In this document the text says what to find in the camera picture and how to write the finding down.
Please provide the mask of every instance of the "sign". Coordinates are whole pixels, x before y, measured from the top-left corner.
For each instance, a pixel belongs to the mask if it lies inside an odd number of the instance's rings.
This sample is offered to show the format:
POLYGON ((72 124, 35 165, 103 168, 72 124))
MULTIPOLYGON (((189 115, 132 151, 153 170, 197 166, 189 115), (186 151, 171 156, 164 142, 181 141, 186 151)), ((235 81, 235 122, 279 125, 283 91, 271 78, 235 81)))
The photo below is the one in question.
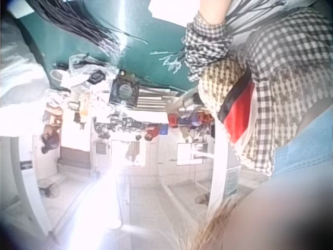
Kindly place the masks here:
POLYGON ((31 160, 21 161, 20 165, 21 165, 21 170, 32 169, 32 161, 31 160))
POLYGON ((226 199, 237 192, 239 171, 239 167, 227 170, 223 199, 226 199))

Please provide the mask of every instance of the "wire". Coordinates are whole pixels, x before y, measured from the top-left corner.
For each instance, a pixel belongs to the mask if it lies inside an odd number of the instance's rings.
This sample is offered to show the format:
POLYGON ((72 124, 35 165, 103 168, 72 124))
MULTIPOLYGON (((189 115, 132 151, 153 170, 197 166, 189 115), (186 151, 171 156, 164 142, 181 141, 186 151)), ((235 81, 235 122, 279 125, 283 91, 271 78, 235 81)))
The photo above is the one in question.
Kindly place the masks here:
POLYGON ((107 56, 118 59, 120 42, 115 32, 121 33, 145 44, 147 41, 132 36, 110 25, 102 26, 86 9, 84 1, 63 2, 63 0, 27 0, 28 4, 44 20, 59 28, 78 35, 95 44, 107 56))
MULTIPOLYGON (((248 31, 252 31, 254 29, 260 28, 267 23, 270 23, 272 20, 274 20, 276 17, 267 17, 263 20, 259 21, 258 23, 253 23, 255 20, 258 20, 259 18, 263 17, 264 15, 268 14, 270 11, 272 11, 274 8, 278 6, 284 6, 286 4, 285 0, 279 0, 275 3, 273 3, 269 7, 264 7, 266 4, 268 4, 271 0, 258 0, 254 5, 250 6, 251 0, 240 0, 240 3, 236 6, 236 8, 226 16, 226 25, 231 26, 234 24, 235 21, 237 21, 237 18, 240 16, 244 16, 249 13, 254 13, 257 11, 262 11, 258 13, 257 15, 254 15, 249 20, 247 20, 247 24, 249 26, 247 28, 244 28, 246 26, 240 25, 235 28, 233 28, 230 32, 232 35, 239 35, 248 31)), ((182 67, 184 59, 185 59, 185 48, 183 47, 181 50, 177 52, 169 52, 169 51, 152 51, 150 52, 151 55, 162 55, 162 54, 168 54, 165 57, 159 58, 160 61, 163 61, 163 66, 168 67, 168 71, 172 71, 173 74, 176 74, 182 67)))

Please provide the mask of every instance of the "black stripe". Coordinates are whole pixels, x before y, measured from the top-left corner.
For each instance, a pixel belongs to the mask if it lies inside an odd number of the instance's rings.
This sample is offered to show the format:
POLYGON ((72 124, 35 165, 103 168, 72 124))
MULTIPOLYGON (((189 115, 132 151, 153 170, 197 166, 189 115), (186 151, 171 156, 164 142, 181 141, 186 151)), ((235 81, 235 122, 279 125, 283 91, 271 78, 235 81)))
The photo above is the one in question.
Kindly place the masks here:
POLYGON ((245 73, 241 76, 241 78, 238 79, 237 83, 229 91, 227 97, 225 98, 223 104, 221 105, 219 114, 217 115, 221 123, 224 122, 234 102, 242 94, 242 92, 245 90, 250 81, 251 81, 251 70, 250 67, 247 65, 245 73))

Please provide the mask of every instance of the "blue jeans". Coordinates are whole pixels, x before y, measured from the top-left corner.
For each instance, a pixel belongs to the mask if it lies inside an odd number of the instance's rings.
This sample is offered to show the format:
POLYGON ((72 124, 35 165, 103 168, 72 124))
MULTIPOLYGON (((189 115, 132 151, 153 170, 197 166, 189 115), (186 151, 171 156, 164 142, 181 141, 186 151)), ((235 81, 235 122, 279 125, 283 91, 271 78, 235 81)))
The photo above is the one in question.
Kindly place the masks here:
POLYGON ((314 119, 300 134, 274 155, 273 177, 313 166, 333 168, 333 107, 314 119))

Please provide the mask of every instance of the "hand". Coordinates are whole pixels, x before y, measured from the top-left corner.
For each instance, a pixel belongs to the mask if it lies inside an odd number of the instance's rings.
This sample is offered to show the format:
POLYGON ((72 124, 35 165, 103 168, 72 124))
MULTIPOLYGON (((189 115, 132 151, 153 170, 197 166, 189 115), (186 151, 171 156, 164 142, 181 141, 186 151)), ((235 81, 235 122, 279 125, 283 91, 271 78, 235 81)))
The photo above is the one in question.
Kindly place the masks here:
POLYGON ((52 113, 55 116, 62 116, 62 114, 63 114, 63 109, 60 107, 53 108, 53 107, 47 106, 46 111, 52 113))

